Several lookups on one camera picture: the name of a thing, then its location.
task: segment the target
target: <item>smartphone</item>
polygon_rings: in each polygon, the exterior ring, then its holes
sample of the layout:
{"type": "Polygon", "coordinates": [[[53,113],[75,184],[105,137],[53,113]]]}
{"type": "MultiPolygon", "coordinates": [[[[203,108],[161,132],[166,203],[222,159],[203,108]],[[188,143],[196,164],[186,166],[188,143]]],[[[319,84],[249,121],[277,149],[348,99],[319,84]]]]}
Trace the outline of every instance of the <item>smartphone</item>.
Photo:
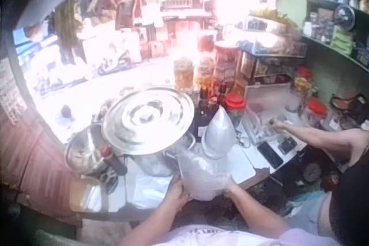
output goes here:
{"type": "Polygon", "coordinates": [[[274,168],[278,168],[283,164],[283,160],[278,154],[270,147],[267,142],[260,144],[257,149],[265,157],[268,163],[274,168]]]}
{"type": "Polygon", "coordinates": [[[297,142],[293,138],[289,137],[284,142],[278,145],[278,149],[281,150],[283,155],[286,155],[297,145],[298,145],[297,142]]]}

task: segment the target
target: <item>jar lid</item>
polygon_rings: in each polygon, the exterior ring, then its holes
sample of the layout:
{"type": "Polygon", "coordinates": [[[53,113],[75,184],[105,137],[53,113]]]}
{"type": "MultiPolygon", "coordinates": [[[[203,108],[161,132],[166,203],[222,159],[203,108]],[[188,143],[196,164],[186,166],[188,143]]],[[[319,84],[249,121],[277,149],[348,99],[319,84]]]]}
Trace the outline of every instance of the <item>jar lid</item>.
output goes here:
{"type": "Polygon", "coordinates": [[[190,127],[194,104],[169,86],[150,86],[128,94],[109,109],[103,136],[120,152],[146,155],[164,150],[190,127]]]}
{"type": "Polygon", "coordinates": [[[310,79],[312,76],[311,71],[304,66],[299,67],[298,74],[302,75],[305,79],[310,79]]]}
{"type": "Polygon", "coordinates": [[[237,93],[227,93],[225,96],[225,106],[228,111],[233,111],[236,109],[243,110],[246,106],[244,99],[237,93]]]}
{"type": "Polygon", "coordinates": [[[324,115],[327,113],[327,108],[316,98],[311,98],[307,104],[308,108],[317,115],[324,115]]]}

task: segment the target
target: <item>plastic bag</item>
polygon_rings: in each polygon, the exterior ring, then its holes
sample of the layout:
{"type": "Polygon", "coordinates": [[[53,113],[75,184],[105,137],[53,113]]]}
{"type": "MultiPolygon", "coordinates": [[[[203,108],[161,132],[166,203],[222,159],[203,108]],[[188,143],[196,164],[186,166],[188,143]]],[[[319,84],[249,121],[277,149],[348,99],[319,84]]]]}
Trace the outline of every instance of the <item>plastic bag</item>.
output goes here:
{"type": "Polygon", "coordinates": [[[205,154],[210,158],[222,158],[236,143],[237,135],[232,121],[225,109],[219,107],[201,138],[205,154]]]}
{"type": "Polygon", "coordinates": [[[193,199],[210,201],[227,187],[231,174],[227,171],[227,157],[208,158],[200,143],[191,150],[180,149],[178,164],[183,185],[193,199]]]}

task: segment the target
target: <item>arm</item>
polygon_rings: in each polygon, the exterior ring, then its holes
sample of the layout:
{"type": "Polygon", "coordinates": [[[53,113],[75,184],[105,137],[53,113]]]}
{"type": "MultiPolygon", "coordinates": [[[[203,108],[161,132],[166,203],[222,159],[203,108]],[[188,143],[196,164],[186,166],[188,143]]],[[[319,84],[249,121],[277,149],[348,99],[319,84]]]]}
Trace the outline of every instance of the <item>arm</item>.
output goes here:
{"type": "Polygon", "coordinates": [[[142,224],[132,230],[120,243],[120,246],[151,246],[160,243],[170,231],[177,212],[189,200],[189,194],[183,190],[182,181],[173,177],[168,192],[160,206],[142,224]]]}
{"type": "Polygon", "coordinates": [[[237,184],[230,185],[228,194],[243,219],[256,234],[277,239],[290,230],[282,217],[261,205],[237,184]]]}
{"type": "Polygon", "coordinates": [[[359,160],[369,144],[369,132],[361,129],[326,132],[316,128],[296,127],[277,119],[272,120],[272,126],[288,131],[313,147],[340,152],[351,159],[351,165],[359,160]]]}

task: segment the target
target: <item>green wall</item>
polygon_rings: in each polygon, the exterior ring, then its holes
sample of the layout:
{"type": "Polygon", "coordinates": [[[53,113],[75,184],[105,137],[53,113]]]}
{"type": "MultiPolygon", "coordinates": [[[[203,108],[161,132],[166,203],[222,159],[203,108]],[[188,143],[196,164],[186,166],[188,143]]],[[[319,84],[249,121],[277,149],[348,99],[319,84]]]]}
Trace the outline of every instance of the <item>green wall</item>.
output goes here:
{"type": "MultiPolygon", "coordinates": [[[[278,9],[302,28],[306,0],[279,0],[278,9]]],[[[362,92],[369,98],[369,73],[325,46],[309,43],[305,64],[314,75],[314,84],[319,87],[319,98],[324,103],[329,102],[333,93],[345,97],[362,92]]]]}

